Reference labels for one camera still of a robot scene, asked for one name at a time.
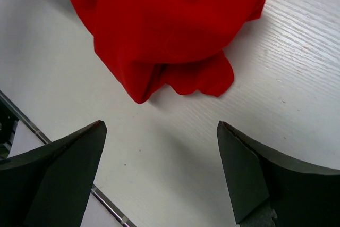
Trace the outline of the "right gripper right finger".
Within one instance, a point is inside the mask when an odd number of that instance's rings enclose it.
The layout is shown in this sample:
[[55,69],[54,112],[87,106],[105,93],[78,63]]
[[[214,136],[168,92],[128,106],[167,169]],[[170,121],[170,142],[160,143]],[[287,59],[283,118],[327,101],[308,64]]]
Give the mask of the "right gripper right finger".
[[239,226],[339,226],[339,170],[270,148],[219,122],[217,138]]

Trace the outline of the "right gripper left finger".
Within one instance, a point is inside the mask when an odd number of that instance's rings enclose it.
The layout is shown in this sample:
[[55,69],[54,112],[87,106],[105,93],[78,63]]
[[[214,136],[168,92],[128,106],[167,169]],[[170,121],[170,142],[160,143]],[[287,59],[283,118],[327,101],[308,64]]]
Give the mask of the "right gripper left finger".
[[1,160],[1,226],[80,226],[106,134],[96,121]]

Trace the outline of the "red t shirt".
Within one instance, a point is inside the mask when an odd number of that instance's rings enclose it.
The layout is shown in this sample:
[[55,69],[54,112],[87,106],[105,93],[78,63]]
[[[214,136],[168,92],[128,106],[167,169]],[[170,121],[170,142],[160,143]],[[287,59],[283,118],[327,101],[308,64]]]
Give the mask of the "red t shirt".
[[234,73],[224,48],[266,0],[71,0],[99,58],[139,104],[164,85],[221,96]]

